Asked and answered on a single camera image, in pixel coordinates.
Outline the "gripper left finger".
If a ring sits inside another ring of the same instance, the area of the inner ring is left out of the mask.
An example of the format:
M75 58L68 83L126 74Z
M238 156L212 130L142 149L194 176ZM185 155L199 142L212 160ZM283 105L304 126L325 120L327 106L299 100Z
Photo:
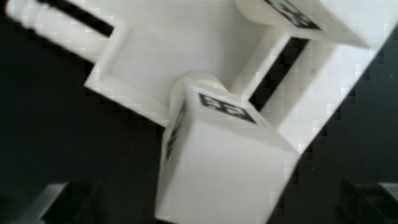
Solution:
M93 184L52 183L11 224L93 224Z

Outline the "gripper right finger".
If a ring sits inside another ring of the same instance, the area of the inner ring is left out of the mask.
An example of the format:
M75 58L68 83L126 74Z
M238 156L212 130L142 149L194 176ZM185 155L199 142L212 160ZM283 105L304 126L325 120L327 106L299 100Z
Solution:
M398 224L398 183L341 181L334 224Z

